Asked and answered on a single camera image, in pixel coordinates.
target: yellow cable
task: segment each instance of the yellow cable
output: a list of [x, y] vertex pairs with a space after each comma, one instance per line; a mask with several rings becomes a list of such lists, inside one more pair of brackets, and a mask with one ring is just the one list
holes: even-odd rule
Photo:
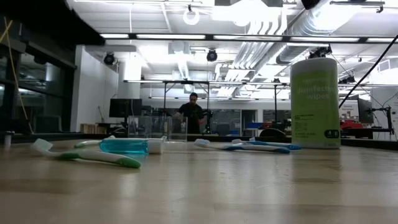
[[32, 126], [30, 125], [30, 121], [29, 121], [29, 119], [27, 117], [27, 113], [26, 113], [26, 110], [25, 110], [24, 102], [22, 100], [22, 95], [19, 93], [19, 85], [18, 85], [17, 73], [15, 71], [14, 60], [12, 59], [12, 50], [11, 50], [10, 38], [9, 38], [9, 35], [8, 35], [8, 28], [10, 28], [10, 26], [11, 26], [10, 24], [12, 24], [12, 20], [10, 21], [9, 24], [7, 24], [7, 18], [4, 16], [4, 23], [5, 23], [6, 27], [7, 27], [7, 29], [5, 30], [5, 33], [6, 33], [6, 36], [7, 36], [8, 51], [10, 53], [12, 73], [14, 74], [14, 78], [15, 78], [15, 86], [17, 87], [17, 93], [18, 93], [18, 96], [19, 96], [19, 100], [21, 101], [21, 106], [22, 106], [22, 110], [24, 111], [24, 114], [25, 114], [25, 119], [28, 121], [28, 125], [29, 125], [29, 128], [30, 128], [30, 131], [33, 134], [33, 129], [32, 129]]
[[6, 26], [6, 30], [1, 34], [0, 43], [2, 42], [3, 38], [6, 36], [6, 33], [8, 33], [8, 30], [10, 29], [11, 24], [12, 24], [12, 21], [10, 21], [10, 23], [8, 24], [8, 26]]

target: black shirt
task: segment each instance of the black shirt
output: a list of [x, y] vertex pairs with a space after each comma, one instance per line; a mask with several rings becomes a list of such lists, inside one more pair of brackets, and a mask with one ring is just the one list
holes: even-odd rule
[[185, 103], [178, 109], [180, 114], [183, 114], [188, 119], [187, 131], [190, 134], [199, 134], [200, 125], [199, 120], [203, 119], [203, 111], [199, 105]]

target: man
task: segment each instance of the man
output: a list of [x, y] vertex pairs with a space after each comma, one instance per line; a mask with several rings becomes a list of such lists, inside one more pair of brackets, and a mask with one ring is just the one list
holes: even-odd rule
[[197, 105], [198, 95], [191, 93], [189, 103], [185, 103], [178, 109], [176, 116], [184, 115], [188, 118], [187, 132], [188, 134], [200, 134], [200, 125], [204, 122], [203, 111]]

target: green label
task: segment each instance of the green label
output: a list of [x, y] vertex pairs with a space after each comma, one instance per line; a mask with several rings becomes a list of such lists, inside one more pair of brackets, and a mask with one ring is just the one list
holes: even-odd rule
[[292, 140], [307, 144], [340, 144], [337, 77], [332, 71], [292, 76]]

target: table surface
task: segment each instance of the table surface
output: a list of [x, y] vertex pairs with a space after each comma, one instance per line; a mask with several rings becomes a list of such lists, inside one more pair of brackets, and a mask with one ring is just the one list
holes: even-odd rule
[[[55, 150], [77, 141], [54, 142]], [[398, 154], [169, 143], [141, 169], [0, 149], [0, 223], [397, 223]]]

